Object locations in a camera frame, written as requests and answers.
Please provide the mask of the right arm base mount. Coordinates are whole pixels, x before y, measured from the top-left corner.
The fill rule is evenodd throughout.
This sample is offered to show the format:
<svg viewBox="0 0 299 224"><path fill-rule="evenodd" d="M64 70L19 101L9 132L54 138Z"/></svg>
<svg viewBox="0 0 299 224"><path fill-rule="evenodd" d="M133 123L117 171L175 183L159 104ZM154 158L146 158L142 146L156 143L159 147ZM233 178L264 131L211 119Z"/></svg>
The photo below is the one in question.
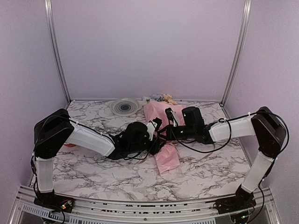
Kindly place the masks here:
<svg viewBox="0 0 299 224"><path fill-rule="evenodd" d="M217 199L213 205L219 214L235 212L256 206L254 194L245 191L240 185L234 196Z"/></svg>

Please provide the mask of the pink wrapping paper sheet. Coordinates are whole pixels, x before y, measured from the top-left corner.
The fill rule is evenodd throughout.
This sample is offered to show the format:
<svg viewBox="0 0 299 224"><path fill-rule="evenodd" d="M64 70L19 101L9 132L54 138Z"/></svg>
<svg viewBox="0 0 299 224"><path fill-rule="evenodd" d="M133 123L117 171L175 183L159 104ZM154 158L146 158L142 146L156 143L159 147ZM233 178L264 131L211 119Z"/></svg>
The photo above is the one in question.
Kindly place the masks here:
<svg viewBox="0 0 299 224"><path fill-rule="evenodd" d="M165 110L171 108L177 116L180 125L185 125L182 110L186 108L185 105L171 105L165 102L150 101L144 106L144 115L146 121L149 122L155 118L162 120L159 128L169 125ZM154 155L159 174L164 174L170 170L176 169L180 166L178 150L170 141L160 140L161 149Z"/></svg>

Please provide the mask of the blue fake flower stem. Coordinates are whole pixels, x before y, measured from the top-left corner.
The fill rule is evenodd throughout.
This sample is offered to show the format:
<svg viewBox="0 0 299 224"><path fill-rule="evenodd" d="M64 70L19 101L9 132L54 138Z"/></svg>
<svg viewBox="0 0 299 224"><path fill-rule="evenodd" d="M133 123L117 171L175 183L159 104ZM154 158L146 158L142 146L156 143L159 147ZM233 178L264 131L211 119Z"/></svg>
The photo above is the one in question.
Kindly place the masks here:
<svg viewBox="0 0 299 224"><path fill-rule="evenodd" d="M157 102L161 102L164 101L164 95L163 94L152 94L150 96L144 96L142 97L143 101L157 101Z"/></svg>

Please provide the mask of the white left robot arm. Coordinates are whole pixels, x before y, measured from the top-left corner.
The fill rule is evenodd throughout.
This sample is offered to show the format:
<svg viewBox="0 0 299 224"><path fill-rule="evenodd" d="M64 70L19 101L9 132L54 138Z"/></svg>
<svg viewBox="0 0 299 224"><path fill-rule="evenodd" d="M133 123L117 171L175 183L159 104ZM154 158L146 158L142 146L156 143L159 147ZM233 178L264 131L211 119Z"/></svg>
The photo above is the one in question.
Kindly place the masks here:
<svg viewBox="0 0 299 224"><path fill-rule="evenodd" d="M40 199L48 207L59 204L53 193L53 161L64 144L92 150L111 160L135 159L142 152L153 154L159 149L155 133L162 120L155 118L147 124L130 123L118 135L102 134L74 121L66 109L59 109L34 126L34 164Z"/></svg>

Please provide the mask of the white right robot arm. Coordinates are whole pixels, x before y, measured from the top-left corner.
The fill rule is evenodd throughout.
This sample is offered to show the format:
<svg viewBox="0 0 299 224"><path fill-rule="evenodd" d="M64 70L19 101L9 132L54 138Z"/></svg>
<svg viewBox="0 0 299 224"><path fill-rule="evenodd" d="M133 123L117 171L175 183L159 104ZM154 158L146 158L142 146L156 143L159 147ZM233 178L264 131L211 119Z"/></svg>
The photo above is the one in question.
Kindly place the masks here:
<svg viewBox="0 0 299 224"><path fill-rule="evenodd" d="M231 204L236 209L243 208L249 202L249 194L269 174L278 155L285 150L290 140L284 120L266 106L253 113L233 119L219 119L210 124L205 124L199 108L190 106L182 110L183 126L176 121L171 109L166 109L165 113L169 124L158 132L158 136L168 141L181 143L182 140L193 139L208 145L222 140L229 143L233 138L256 137L259 144L257 156L238 194L232 197Z"/></svg>

